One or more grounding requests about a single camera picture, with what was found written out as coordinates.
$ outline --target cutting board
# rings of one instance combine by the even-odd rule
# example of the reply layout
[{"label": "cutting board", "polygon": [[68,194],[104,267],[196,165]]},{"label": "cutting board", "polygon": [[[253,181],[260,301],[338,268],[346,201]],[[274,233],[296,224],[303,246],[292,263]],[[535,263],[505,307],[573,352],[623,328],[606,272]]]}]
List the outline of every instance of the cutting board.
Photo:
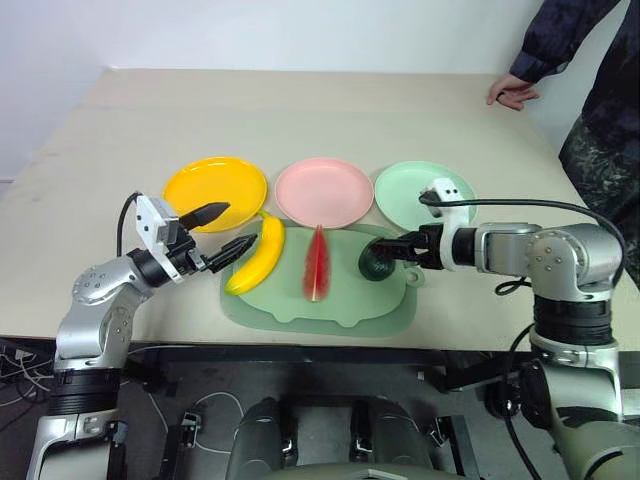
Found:
[{"label": "cutting board", "polygon": [[[326,299],[311,303],[302,294],[302,277],[313,230],[285,225],[285,247],[269,277],[239,297],[222,293],[222,308],[230,319],[252,328],[353,336],[388,336],[411,322],[415,288],[424,283],[419,269],[398,262],[394,273],[381,282],[366,280],[358,270],[363,248],[376,237],[393,236],[390,231],[371,225],[326,231],[331,286]],[[242,233],[256,232],[259,226],[251,224]],[[251,253],[222,273],[223,286]]]}]

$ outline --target yellow banana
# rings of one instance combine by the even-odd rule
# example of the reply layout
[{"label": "yellow banana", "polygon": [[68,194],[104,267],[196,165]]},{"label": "yellow banana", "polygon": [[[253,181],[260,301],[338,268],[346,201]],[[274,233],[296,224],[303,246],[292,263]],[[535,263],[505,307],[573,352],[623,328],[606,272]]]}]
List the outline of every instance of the yellow banana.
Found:
[{"label": "yellow banana", "polygon": [[260,284],[275,268],[284,247],[284,225],[277,217],[258,212],[263,218],[260,244],[253,256],[233,274],[224,287],[229,295],[241,295]]}]

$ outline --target person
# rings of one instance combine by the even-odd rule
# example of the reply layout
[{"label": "person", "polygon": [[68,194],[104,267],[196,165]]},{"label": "person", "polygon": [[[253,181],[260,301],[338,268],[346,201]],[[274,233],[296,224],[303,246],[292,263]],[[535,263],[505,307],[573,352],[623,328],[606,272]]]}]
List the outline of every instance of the person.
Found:
[{"label": "person", "polygon": [[[522,110],[524,102],[538,98],[532,87],[562,72],[582,40],[619,1],[545,0],[509,72],[491,85],[487,103]],[[587,206],[622,232],[625,267],[640,287],[638,14],[638,0],[631,0],[559,157]]]}]

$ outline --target black clamp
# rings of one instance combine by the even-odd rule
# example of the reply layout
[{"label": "black clamp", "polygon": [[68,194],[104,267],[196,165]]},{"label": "black clamp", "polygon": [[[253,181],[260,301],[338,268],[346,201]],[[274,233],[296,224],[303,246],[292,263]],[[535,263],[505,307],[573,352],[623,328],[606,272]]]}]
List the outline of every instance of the black clamp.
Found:
[{"label": "black clamp", "polygon": [[422,268],[443,270],[440,261],[442,228],[442,224],[421,225],[417,232],[376,240],[369,248],[380,258],[415,262]]},{"label": "black clamp", "polygon": [[243,235],[224,245],[222,249],[211,257],[202,257],[205,263],[205,269],[216,273],[227,265],[231,265],[238,260],[244,253],[251,248],[258,238],[257,234]]}]

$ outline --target beige table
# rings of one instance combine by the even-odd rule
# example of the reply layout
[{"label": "beige table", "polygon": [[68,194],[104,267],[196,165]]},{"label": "beige table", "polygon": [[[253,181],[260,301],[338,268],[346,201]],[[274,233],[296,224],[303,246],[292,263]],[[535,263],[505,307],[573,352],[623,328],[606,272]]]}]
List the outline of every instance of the beige table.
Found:
[{"label": "beige table", "polygon": [[[354,162],[372,178],[386,166],[428,160],[450,166],[479,197],[580,202],[526,114],[484,104],[484,75],[320,74],[177,70],[107,71],[36,155],[0,204],[0,335],[53,337],[76,276],[115,254],[116,219],[138,189],[201,157],[233,155],[271,184],[310,156]],[[279,213],[272,196],[267,208]],[[476,223],[582,222],[541,208],[479,210]],[[373,207],[363,222],[389,225]],[[127,224],[126,244],[136,241]],[[207,253],[236,232],[199,235]],[[219,277],[167,286],[139,310],[135,340],[227,344],[355,345],[501,350],[532,320],[532,295],[497,297],[503,278],[426,272],[418,313],[390,338],[261,331],[220,309]],[[640,350],[640,296],[625,275],[614,296],[615,336]]]}]

